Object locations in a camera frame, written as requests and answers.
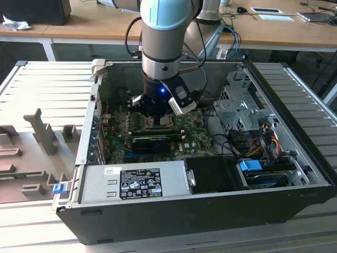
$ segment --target yellow wire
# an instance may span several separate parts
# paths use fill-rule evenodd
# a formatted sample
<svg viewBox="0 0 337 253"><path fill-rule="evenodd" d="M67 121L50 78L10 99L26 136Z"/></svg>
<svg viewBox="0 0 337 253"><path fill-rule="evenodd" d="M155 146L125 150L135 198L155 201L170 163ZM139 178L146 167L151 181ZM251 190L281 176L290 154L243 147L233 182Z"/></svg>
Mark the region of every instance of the yellow wire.
<svg viewBox="0 0 337 253"><path fill-rule="evenodd" d="M275 142L275 145L276 145L276 154L278 154L279 142L276 139L273 139L273 138L272 138L272 141Z"/></svg>
<svg viewBox="0 0 337 253"><path fill-rule="evenodd" d="M257 149L255 149L252 153L250 153L249 155L247 155L247 157L250 157L256 153L258 153L260 150L262 149L262 146L259 146Z"/></svg>

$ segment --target power supply label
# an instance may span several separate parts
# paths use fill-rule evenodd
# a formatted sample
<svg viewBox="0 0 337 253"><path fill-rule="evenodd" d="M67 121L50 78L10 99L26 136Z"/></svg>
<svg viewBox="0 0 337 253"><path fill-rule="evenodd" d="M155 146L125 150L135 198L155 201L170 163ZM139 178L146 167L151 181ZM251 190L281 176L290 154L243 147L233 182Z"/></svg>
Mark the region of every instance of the power supply label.
<svg viewBox="0 0 337 253"><path fill-rule="evenodd" d="M163 195L159 168L121 171L120 198L138 199Z"/></svg>

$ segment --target blue latch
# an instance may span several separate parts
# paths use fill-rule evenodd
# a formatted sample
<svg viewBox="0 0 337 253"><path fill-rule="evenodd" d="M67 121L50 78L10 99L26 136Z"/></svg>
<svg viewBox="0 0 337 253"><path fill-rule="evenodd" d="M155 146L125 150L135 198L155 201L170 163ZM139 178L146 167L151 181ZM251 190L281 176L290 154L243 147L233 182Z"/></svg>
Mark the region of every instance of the blue latch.
<svg viewBox="0 0 337 253"><path fill-rule="evenodd" d="M67 193L67 183L57 183L53 187L53 194L66 194Z"/></svg>
<svg viewBox="0 0 337 253"><path fill-rule="evenodd" d="M240 162L242 171L262 170L260 162L257 160L243 160Z"/></svg>

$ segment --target aluminum profile table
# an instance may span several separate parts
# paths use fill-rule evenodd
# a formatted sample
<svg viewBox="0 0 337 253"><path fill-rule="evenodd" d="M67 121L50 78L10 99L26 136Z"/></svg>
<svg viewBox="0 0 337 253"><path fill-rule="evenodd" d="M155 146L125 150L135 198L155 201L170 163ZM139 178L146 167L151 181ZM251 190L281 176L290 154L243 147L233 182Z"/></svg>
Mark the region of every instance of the aluminum profile table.
<svg viewBox="0 0 337 253"><path fill-rule="evenodd" d="M48 105L47 102L63 101L65 103L66 101L68 105L73 102L71 106L60 108L62 113L60 116L69 118L75 109L85 109L80 107L82 106L80 102L88 100L89 92L87 89L82 89L82 85L87 87L87 83L90 83L89 66L88 62L28 62L25 66L16 66L0 86L0 93L2 93L0 94L0 105L14 104L15 101L20 101L20 98L28 95L31 99L29 103L37 101L46 106L42 111L44 113L47 110L50 113L50 117L47 118L51 119L54 118L51 113L55 107L51 107L51 104ZM337 134L334 114L290 69L283 68L279 64L257 64L256 66L335 167L334 160L337 154L331 147L334 147L336 142L329 140L337 136L334 135ZM31 75L25 75L29 72L27 70L32 71ZM29 93L28 89L25 90L26 93L17 93L15 89L20 87L15 86L24 84L20 82L31 85L31 88L37 88L37 85L40 84L38 87L43 87L43 89L35 89L35 93ZM47 93L48 89L45 89L51 85L57 85L58 93L55 96L53 96L55 88L53 93ZM65 87L72 88L73 93L66 93L63 89ZM78 116L81 119L78 121L78 127L81 128L84 115L79 114ZM57 121L53 123L53 128L59 126L60 123ZM18 124L17 127L29 131L27 126ZM337 198L332 198L321 205L310 206L283 224L94 246L80 244L73 233L51 210L50 205L51 201L0 205L0 217L2 217L0 219L0 248L2 252L28 250L28 252L34 251L35 253L47 251L88 253L267 251L293 253L336 252L337 249ZM247 206L247 215L249 215L249 206Z"/></svg>
<svg viewBox="0 0 337 253"><path fill-rule="evenodd" d="M66 124L81 129L92 83L91 62L19 63L0 86L0 124L31 132L22 116L40 108L54 131Z"/></svg>

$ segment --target robotic arm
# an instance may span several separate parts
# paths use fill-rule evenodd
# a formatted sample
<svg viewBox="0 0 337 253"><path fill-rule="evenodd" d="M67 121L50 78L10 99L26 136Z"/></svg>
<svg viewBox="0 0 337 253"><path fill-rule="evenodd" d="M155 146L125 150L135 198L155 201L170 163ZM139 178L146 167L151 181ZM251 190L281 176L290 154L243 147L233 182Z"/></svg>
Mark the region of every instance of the robotic arm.
<svg viewBox="0 0 337 253"><path fill-rule="evenodd" d="M221 0L99 1L140 11L142 16L143 94L133 98L132 108L152 116L170 109L182 115L196 108L203 91L190 92L180 74L197 70L201 64L180 71L184 42L198 57L205 58L215 49L223 29Z"/></svg>

